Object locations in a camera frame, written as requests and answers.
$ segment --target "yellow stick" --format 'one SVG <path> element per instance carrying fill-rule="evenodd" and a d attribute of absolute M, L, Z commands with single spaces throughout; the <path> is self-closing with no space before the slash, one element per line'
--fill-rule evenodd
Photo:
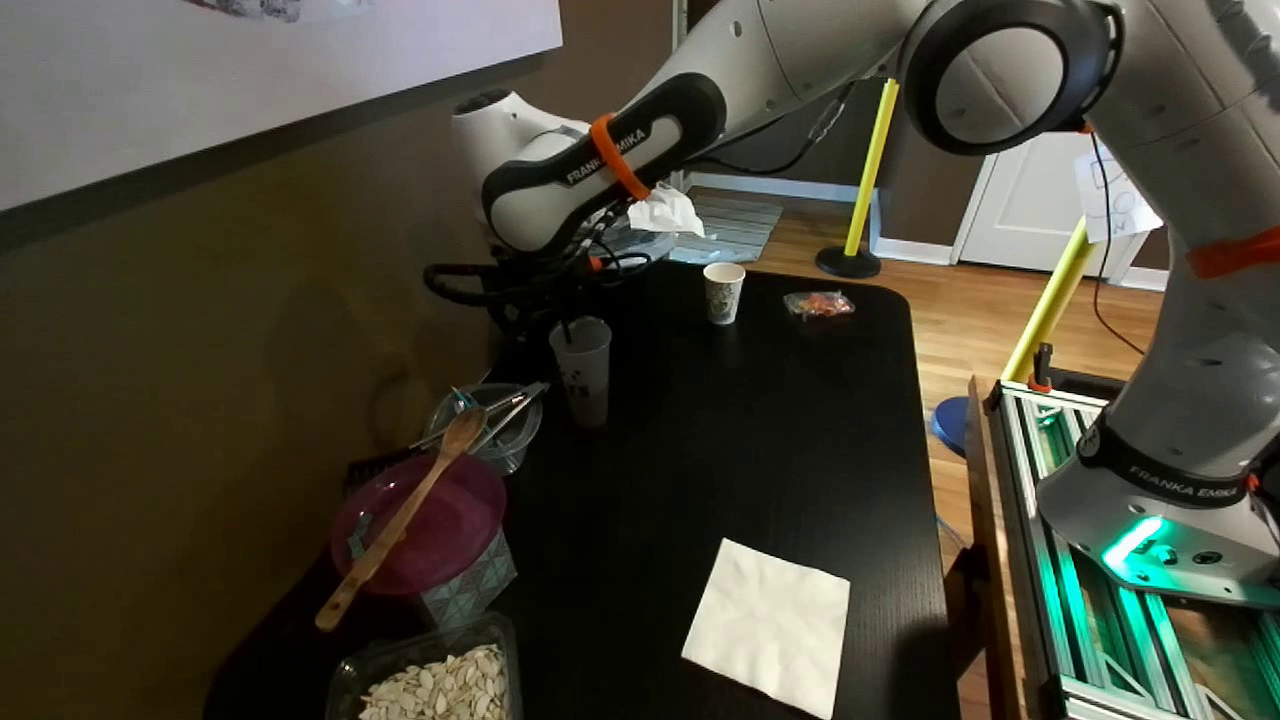
<path fill-rule="evenodd" d="M 854 203 L 854 222 L 847 222 L 847 238 L 846 238 L 846 257 L 855 257 L 864 250 L 867 209 L 876 201 L 876 182 L 881 182 L 881 160 L 884 160 L 893 114 L 895 114 L 895 82 L 889 75 L 884 89 L 881 89 L 876 127 L 872 127 L 872 145 L 867 145 L 867 160 L 864 160 L 864 182 L 855 183 L 855 203 Z"/>
<path fill-rule="evenodd" d="M 1053 337 L 1056 322 L 1065 322 L 1065 309 L 1086 277 L 1086 265 L 1089 265 L 1089 222 L 1078 225 L 1065 257 L 1056 259 L 1045 294 L 1042 294 L 1042 303 L 1034 312 L 1034 322 L 1025 326 L 1025 337 L 1017 340 L 1010 366 L 1005 366 L 1005 380 L 1010 384 L 1025 384 L 1030 371 L 1034 371 L 1034 361 L 1038 361 L 1038 349 L 1045 343 L 1045 337 Z"/>

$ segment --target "black table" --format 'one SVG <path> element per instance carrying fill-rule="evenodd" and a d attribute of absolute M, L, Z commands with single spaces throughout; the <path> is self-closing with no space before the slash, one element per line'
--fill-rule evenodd
<path fill-rule="evenodd" d="M 822 285 L 752 277 L 730 334 L 692 269 L 590 302 L 611 326 L 611 419 L 579 432 L 553 398 L 510 479 L 521 579 L 497 614 L 533 720 L 799 718 L 682 660 L 722 538 L 854 586 L 835 718 L 955 718 L 910 303 L 846 288 L 855 315 L 798 322 L 798 288 Z M 497 377 L 547 380 L 553 356 L 511 349 Z M 318 565 L 229 660 L 213 718 L 318 718 L 336 657 L 411 632 L 360 601 L 322 642 L 330 588 Z"/>

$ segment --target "wire cable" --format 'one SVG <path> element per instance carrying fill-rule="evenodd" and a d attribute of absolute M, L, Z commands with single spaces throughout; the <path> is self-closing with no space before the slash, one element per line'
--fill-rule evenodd
<path fill-rule="evenodd" d="M 1116 222 L 1113 222 L 1113 177 L 1110 177 L 1110 160 L 1103 160 L 1103 150 L 1102 139 L 1089 131 L 1089 145 L 1092 145 L 1092 160 L 1097 160 L 1097 172 L 1103 182 L 1103 225 L 1110 225 L 1110 238 L 1103 238 L 1103 265 L 1102 265 L 1102 277 L 1092 282 L 1092 315 L 1097 326 L 1103 326 L 1103 334 L 1113 334 L 1126 349 L 1131 349 L 1138 356 L 1147 356 L 1138 340 L 1128 340 L 1110 315 L 1103 315 L 1103 285 L 1110 285 L 1110 259 L 1113 259 L 1113 245 L 1116 245 Z"/>

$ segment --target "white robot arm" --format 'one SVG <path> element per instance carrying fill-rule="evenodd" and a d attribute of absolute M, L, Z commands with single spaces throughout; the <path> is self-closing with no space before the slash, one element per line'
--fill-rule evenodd
<path fill-rule="evenodd" d="M 556 257 L 643 183 L 881 69 L 948 152 L 1086 114 L 1169 222 L 1178 269 L 1153 356 L 1042 514 L 1097 561 L 1143 528 L 1131 561 L 1110 565 L 1126 586 L 1280 606 L 1277 524 L 1244 493 L 1280 432 L 1274 38 L 1280 0 L 722 0 L 617 118 L 576 124 L 489 98 L 455 131 L 497 250 Z"/>

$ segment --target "orange band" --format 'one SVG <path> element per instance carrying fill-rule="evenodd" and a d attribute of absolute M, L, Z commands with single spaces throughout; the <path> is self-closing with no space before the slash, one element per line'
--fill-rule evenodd
<path fill-rule="evenodd" d="M 650 190 L 642 183 L 642 177 L 634 172 L 634 165 L 625 160 L 625 152 L 611 145 L 610 135 L 610 118 L 592 120 L 592 145 L 596 156 L 610 165 L 610 172 L 628 190 L 634 201 L 643 201 Z"/>
<path fill-rule="evenodd" d="M 1234 277 L 1253 265 L 1280 265 L 1280 230 L 1258 234 L 1248 239 L 1196 250 L 1190 259 L 1196 277 Z"/>

